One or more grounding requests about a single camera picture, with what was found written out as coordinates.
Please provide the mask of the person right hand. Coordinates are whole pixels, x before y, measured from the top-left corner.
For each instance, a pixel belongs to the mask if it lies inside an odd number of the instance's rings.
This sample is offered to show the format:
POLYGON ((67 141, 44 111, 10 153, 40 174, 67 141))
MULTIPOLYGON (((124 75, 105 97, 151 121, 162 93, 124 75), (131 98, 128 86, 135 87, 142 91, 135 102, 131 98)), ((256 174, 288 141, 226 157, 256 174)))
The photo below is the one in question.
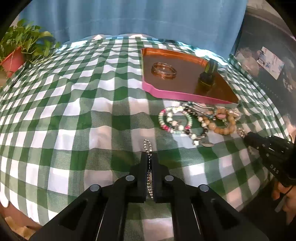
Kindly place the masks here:
POLYGON ((280 199, 275 211, 280 212, 283 210, 286 213, 286 224, 289 225, 295 218, 295 186, 285 187, 277 179, 275 179, 271 197, 274 201, 280 199))

